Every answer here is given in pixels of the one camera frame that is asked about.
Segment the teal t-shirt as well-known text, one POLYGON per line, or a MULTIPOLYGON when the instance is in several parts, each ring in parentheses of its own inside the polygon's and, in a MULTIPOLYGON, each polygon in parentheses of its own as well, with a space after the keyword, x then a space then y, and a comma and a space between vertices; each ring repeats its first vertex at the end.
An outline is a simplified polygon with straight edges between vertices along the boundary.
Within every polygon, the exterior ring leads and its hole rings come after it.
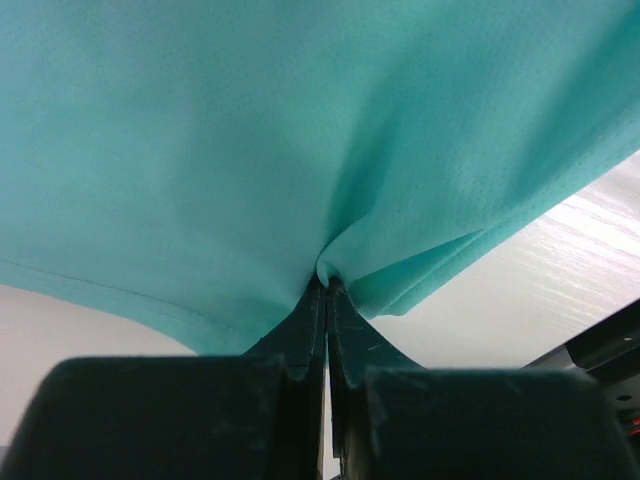
POLYGON ((5 1, 1 281, 249 348, 401 315, 639 148, 635 1, 5 1))

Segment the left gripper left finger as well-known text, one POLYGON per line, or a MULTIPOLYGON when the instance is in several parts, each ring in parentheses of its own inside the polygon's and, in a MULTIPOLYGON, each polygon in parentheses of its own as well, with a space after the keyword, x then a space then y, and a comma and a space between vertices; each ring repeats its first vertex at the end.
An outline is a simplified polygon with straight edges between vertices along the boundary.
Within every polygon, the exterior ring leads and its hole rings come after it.
POLYGON ((318 479, 325 297, 237 356, 79 357, 30 401, 5 479, 318 479))

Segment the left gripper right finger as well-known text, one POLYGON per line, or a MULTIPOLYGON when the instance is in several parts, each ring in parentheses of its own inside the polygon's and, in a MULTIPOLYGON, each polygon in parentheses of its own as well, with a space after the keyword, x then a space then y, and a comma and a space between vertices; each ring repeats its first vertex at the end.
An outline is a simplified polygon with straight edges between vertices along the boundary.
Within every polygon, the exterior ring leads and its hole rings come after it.
POLYGON ((634 479, 596 381, 571 369, 425 368, 327 288, 333 453, 345 479, 634 479))

